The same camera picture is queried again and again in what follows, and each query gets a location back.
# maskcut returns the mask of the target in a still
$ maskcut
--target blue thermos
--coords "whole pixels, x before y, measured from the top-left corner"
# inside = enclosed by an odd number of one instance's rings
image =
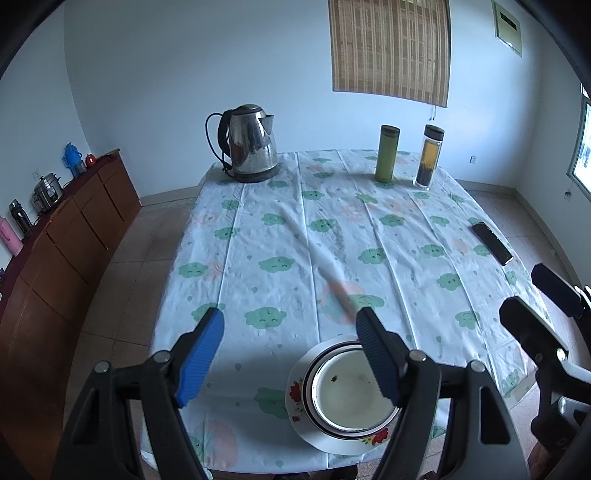
[[[84,165],[84,160],[82,160],[82,154],[78,152],[78,149],[71,143],[66,145],[64,156],[61,159],[64,165],[70,169],[74,177],[77,177],[86,171],[86,165]]]

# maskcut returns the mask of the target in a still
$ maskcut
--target pink thermos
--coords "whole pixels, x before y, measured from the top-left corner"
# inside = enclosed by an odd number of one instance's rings
[[[22,242],[4,217],[0,217],[0,237],[12,254],[16,257],[21,251]]]

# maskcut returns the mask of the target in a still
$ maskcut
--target stacked dishes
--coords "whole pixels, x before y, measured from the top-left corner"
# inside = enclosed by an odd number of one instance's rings
[[[319,450],[360,455],[392,435],[398,408],[382,396],[354,336],[309,350],[294,366],[285,405],[296,432]]]

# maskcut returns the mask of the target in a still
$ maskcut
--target bamboo blind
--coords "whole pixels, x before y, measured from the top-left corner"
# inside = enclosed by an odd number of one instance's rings
[[[329,0],[333,90],[447,106],[448,0]]]

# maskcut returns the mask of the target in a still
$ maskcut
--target bottle cap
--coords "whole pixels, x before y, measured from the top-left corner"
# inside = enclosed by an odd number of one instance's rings
[[[425,125],[425,136],[432,138],[433,140],[443,140],[443,128],[436,127],[435,125]]]
[[[398,138],[400,136],[400,129],[391,125],[382,125],[381,133],[386,137]]]

